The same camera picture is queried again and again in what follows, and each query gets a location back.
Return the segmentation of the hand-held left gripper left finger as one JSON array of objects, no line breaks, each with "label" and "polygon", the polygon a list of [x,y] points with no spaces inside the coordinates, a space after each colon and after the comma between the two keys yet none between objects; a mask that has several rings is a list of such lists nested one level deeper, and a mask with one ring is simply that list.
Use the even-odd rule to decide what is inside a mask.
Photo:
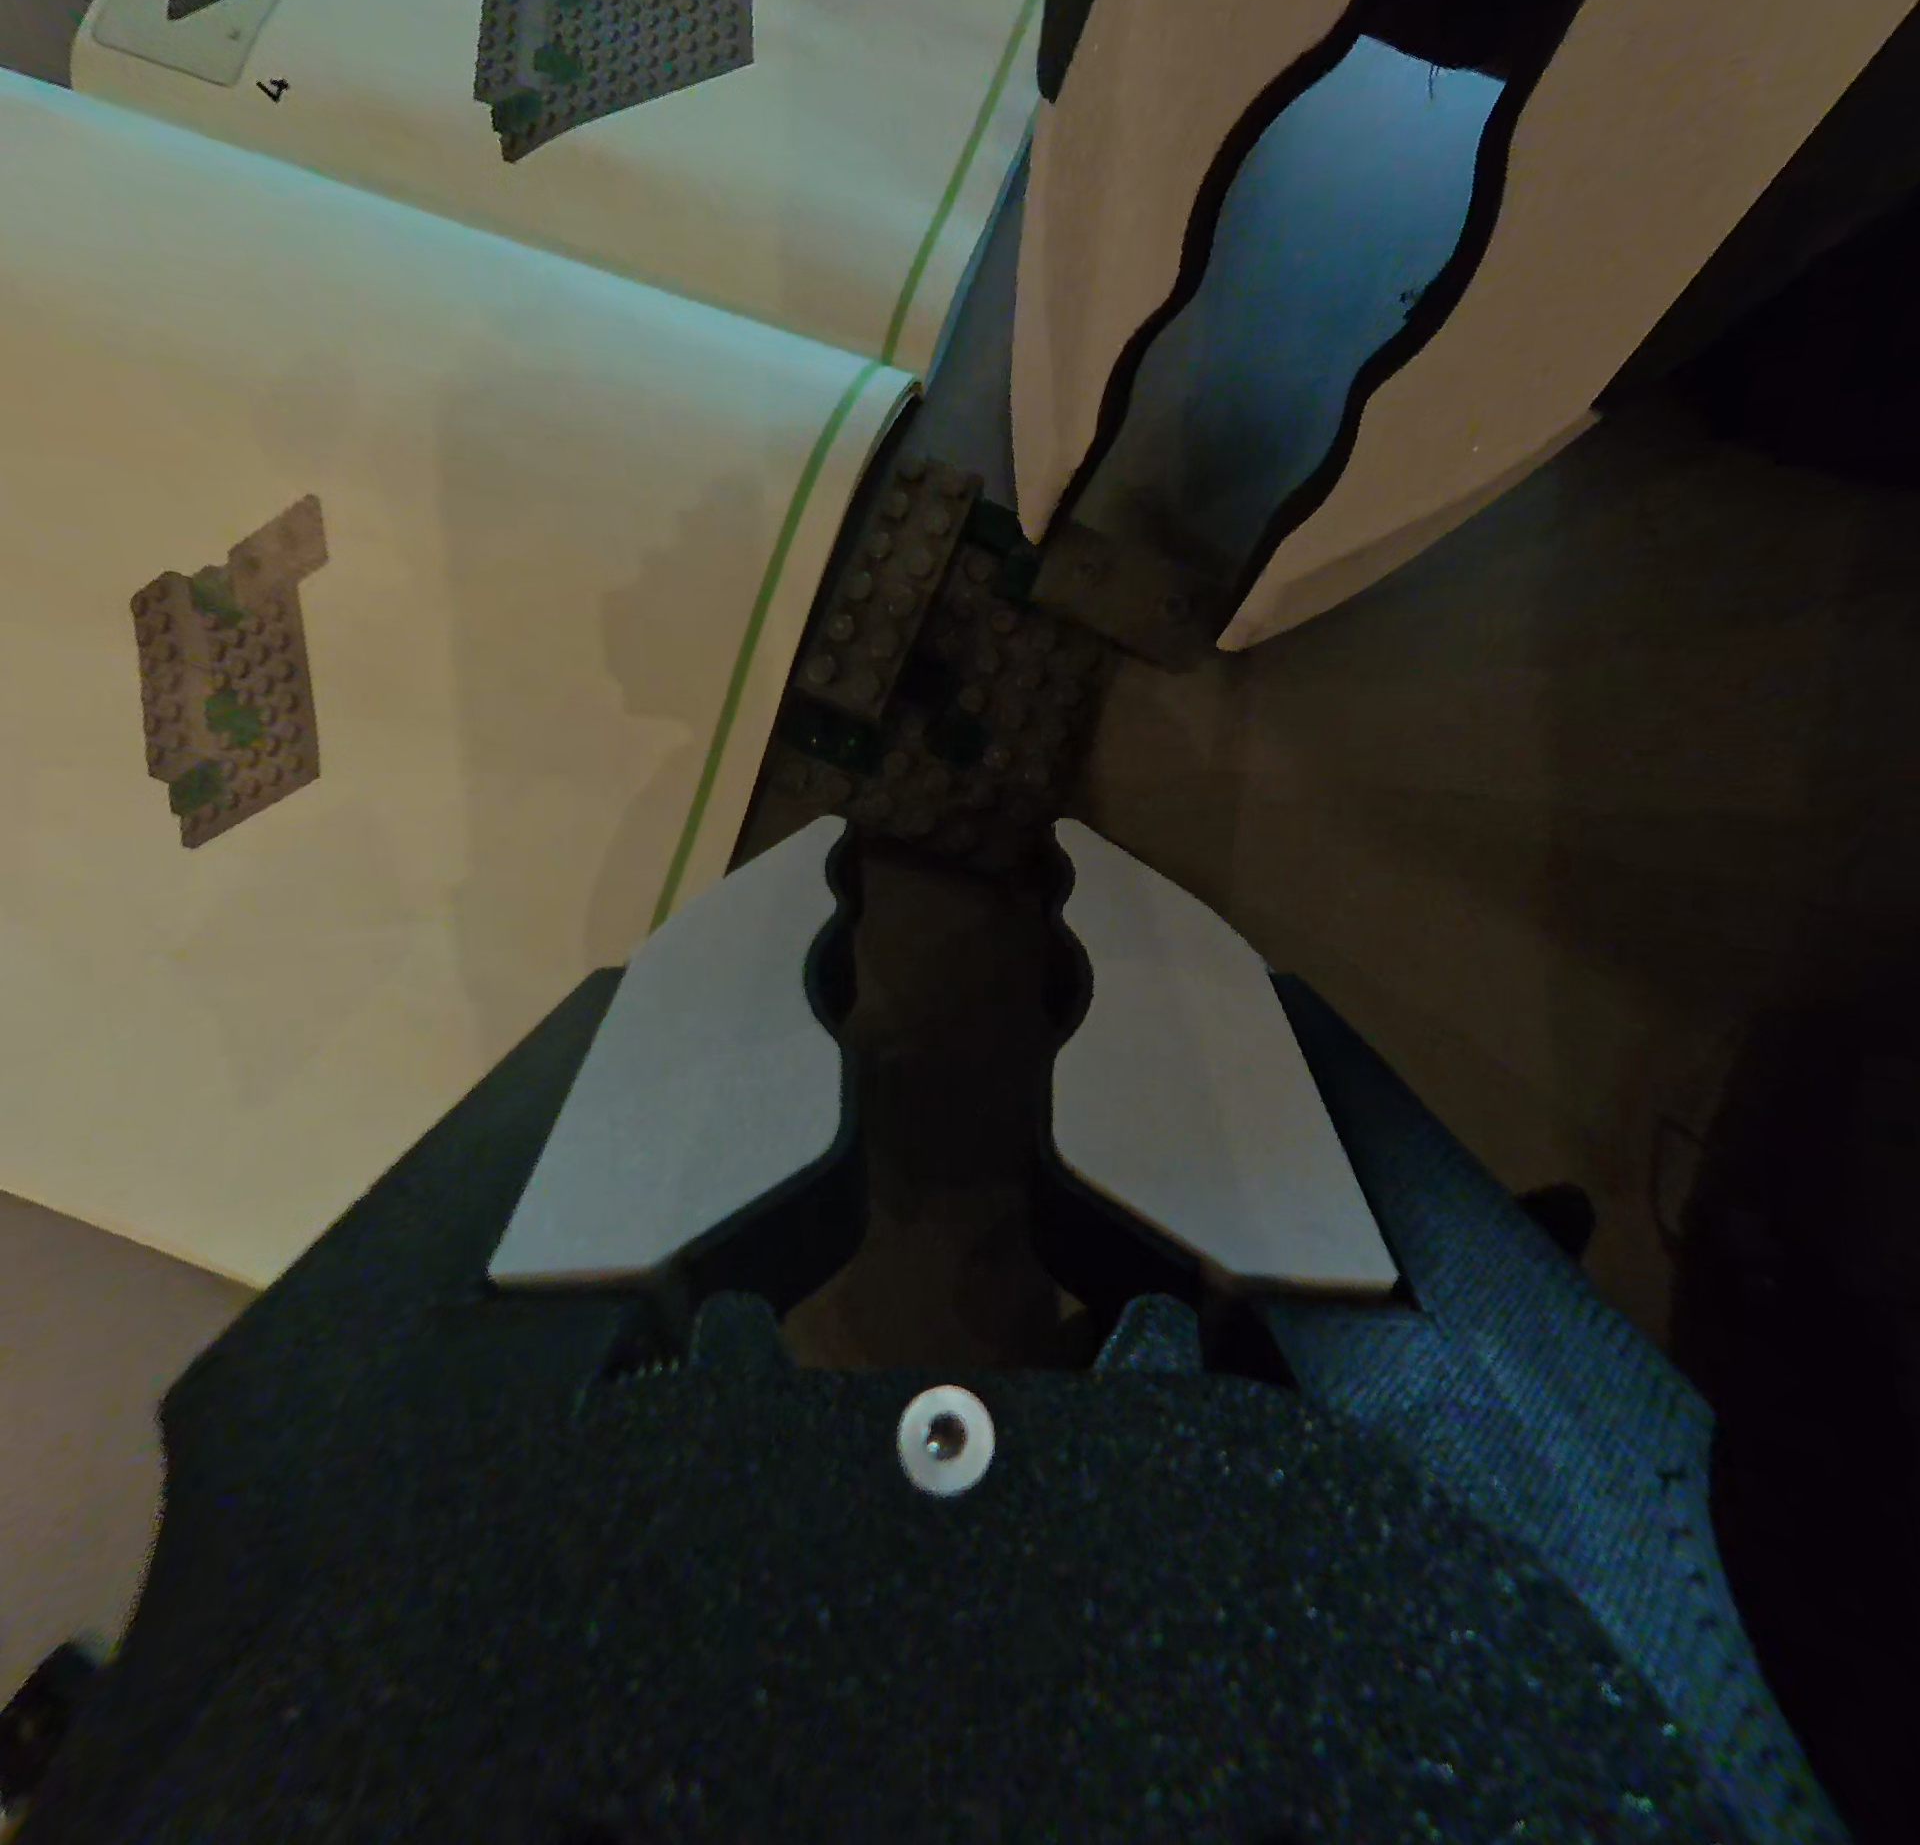
[{"label": "hand-held left gripper left finger", "polygon": [[786,1316],[855,1253],[841,1041],[846,819],[817,819],[689,900],[631,957],[495,1246],[504,1291],[714,1294]]}]

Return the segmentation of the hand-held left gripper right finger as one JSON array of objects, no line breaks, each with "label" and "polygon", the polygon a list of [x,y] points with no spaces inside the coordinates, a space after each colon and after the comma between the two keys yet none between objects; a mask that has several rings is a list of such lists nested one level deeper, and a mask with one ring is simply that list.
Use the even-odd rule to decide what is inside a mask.
[{"label": "hand-held left gripper right finger", "polygon": [[1220,1282],[1387,1298],[1396,1257],[1260,951],[1089,826],[1054,837],[1089,975],[1052,1071],[1065,1173]]}]

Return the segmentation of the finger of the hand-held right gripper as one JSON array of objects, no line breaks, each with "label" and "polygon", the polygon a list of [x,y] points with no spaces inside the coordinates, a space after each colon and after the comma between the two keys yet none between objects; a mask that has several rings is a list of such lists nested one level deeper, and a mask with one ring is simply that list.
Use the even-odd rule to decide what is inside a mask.
[{"label": "finger of the hand-held right gripper", "polygon": [[1353,0],[1094,0],[1034,125],[1012,323],[1012,465],[1044,534],[1129,341],[1180,272],[1237,121]]},{"label": "finger of the hand-held right gripper", "polygon": [[1915,0],[1583,0],[1504,143],[1463,292],[1380,379],[1326,497],[1217,644],[1303,626],[1487,507],[1593,422]]}]

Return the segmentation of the grey brick baseplate assembly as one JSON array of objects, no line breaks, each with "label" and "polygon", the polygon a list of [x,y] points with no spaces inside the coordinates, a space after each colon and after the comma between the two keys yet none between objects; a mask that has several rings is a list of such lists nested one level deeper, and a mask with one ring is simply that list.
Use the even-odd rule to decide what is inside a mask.
[{"label": "grey brick baseplate assembly", "polygon": [[901,450],[860,489],[809,618],[765,780],[788,816],[978,875],[1059,819],[1114,654],[1035,601],[1039,555],[981,475]]}]

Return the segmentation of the brick instruction booklet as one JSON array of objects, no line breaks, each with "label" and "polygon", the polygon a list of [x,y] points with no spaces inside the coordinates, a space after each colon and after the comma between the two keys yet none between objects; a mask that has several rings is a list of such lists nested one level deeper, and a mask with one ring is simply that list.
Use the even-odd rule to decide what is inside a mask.
[{"label": "brick instruction booklet", "polygon": [[[673,0],[733,53],[730,0]],[[5,0],[5,1196],[272,1282],[728,866],[1042,0]]]}]

